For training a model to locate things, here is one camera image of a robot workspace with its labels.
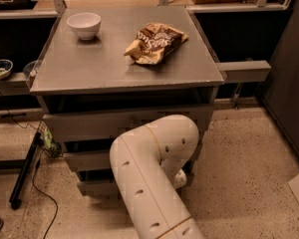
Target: white bowl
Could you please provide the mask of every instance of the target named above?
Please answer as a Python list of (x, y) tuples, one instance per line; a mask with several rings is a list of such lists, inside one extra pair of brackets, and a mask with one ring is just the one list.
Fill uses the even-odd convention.
[(10, 76), (12, 67), (13, 63), (10, 60), (0, 60), (0, 80)]
[(101, 17), (95, 13), (78, 13), (69, 17), (68, 26), (80, 39), (95, 38), (101, 27)]

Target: desk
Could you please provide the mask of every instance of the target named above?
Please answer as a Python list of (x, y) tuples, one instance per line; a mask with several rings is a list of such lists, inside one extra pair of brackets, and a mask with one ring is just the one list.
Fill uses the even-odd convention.
[[(97, 38), (81, 41), (67, 26), (79, 12), (102, 17)], [(189, 39), (159, 65), (141, 66), (124, 57), (125, 48), (146, 23), (161, 22)], [(66, 9), (30, 90), (45, 113), (83, 194), (115, 187), (108, 149), (124, 131), (170, 114), (208, 129), (213, 102), (223, 84), (192, 18), (183, 6)], [(191, 172), (201, 142), (186, 165)]]

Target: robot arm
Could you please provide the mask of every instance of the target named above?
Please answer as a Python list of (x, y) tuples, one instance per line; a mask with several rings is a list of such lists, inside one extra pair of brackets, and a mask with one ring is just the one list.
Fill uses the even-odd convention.
[(125, 132), (112, 144), (111, 167), (141, 239), (203, 238), (173, 186), (198, 136), (192, 120), (168, 116)]

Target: brown crumpled bag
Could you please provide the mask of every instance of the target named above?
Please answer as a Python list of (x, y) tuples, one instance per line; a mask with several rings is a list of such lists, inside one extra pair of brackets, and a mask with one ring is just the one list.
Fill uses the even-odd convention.
[(148, 23), (138, 31), (124, 56), (130, 55), (138, 64), (156, 65), (187, 39), (185, 33), (166, 24)]

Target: floor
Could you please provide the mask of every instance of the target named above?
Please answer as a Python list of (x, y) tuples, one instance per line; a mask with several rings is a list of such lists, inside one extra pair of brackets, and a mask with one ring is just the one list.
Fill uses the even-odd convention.
[[(220, 108), (203, 139), (192, 186), (180, 193), (202, 234), (219, 239), (299, 239), (299, 204), (288, 186), (299, 174), (297, 156), (263, 107)], [(0, 159), (26, 156), (36, 131), (27, 123), (36, 127), (41, 116), (36, 112), (16, 117), (19, 125), (0, 119)], [(63, 158), (38, 149), (18, 210), (9, 203), (18, 175), (0, 171), (0, 239), (44, 238), (53, 220), (55, 203), (32, 184), (40, 154), (35, 185), (58, 203), (46, 238), (138, 238), (121, 199), (82, 196), (78, 178)]]

